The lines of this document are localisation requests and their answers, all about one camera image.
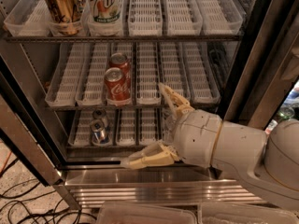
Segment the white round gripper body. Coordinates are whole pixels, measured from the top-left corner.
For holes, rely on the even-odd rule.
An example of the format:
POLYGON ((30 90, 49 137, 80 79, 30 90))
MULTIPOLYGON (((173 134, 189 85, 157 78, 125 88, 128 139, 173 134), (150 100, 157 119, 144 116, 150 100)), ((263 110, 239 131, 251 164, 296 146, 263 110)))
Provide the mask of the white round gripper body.
POLYGON ((181 160, 189 165, 209 167, 221 125, 218 115, 204 110, 183 115, 177 122, 173 140, 181 160))

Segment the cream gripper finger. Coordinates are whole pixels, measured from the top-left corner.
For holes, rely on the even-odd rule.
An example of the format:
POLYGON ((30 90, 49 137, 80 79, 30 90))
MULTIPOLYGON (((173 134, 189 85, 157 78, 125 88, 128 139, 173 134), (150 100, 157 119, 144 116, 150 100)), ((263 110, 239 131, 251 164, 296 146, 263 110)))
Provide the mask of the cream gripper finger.
POLYGON ((190 102, 185 97, 175 92, 169 86, 164 85, 163 83, 159 83, 158 86, 161 95, 164 97, 176 119, 179 119, 183 115, 194 110, 194 108, 191 107, 190 102))
POLYGON ((176 149, 162 141, 157 141, 122 159, 121 167, 137 170, 146 167, 168 166, 176 161, 180 161, 176 149))

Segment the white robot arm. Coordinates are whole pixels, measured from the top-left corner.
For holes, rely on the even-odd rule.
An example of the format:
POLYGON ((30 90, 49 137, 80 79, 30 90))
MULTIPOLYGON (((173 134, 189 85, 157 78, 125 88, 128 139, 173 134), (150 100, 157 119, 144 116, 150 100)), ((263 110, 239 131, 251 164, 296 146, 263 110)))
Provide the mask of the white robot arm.
POLYGON ((169 86, 159 85, 171 110, 170 142, 156 141, 121 160, 127 169, 176 161, 229 174, 256 196, 284 209, 299 209, 299 122, 280 122, 271 133, 195 109, 169 86))

